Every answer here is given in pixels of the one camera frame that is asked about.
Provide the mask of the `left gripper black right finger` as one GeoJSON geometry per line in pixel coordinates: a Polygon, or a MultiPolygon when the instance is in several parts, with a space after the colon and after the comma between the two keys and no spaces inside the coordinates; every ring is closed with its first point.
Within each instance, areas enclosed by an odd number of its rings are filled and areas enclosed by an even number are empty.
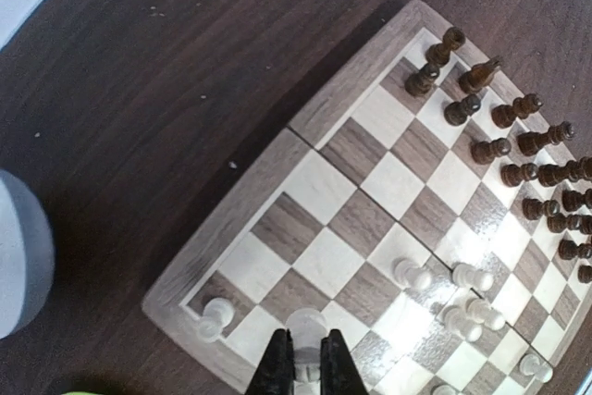
{"type": "Polygon", "coordinates": [[[322,395],[367,395],[368,391],[338,329],[321,340],[320,393],[322,395]]]}

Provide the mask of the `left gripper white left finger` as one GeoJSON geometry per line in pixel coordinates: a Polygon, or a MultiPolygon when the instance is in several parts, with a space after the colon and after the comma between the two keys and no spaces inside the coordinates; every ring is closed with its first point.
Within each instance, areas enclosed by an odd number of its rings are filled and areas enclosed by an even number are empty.
{"type": "Polygon", "coordinates": [[[246,389],[246,395],[293,395],[295,381],[293,340],[287,329],[277,329],[246,389]]]}

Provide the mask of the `white chess piece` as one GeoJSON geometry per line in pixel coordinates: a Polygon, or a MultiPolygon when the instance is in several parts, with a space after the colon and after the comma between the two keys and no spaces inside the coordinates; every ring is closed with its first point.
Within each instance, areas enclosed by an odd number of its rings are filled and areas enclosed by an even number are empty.
{"type": "Polygon", "coordinates": [[[293,341],[295,379],[302,383],[320,380],[321,341],[327,336],[327,321],[314,308],[301,308],[286,321],[293,341]]]}

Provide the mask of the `wooden chess board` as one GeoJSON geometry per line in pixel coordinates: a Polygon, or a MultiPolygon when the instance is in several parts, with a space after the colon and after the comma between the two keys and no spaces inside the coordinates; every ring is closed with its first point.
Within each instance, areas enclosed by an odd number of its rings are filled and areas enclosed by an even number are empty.
{"type": "Polygon", "coordinates": [[[314,308],[368,394],[560,392],[591,307],[591,161],[574,125],[409,2],[269,144],[145,296],[199,364],[247,389],[272,333],[314,308]],[[235,315],[213,343],[214,298],[235,315]],[[524,376],[536,354],[547,383],[524,376]]]}

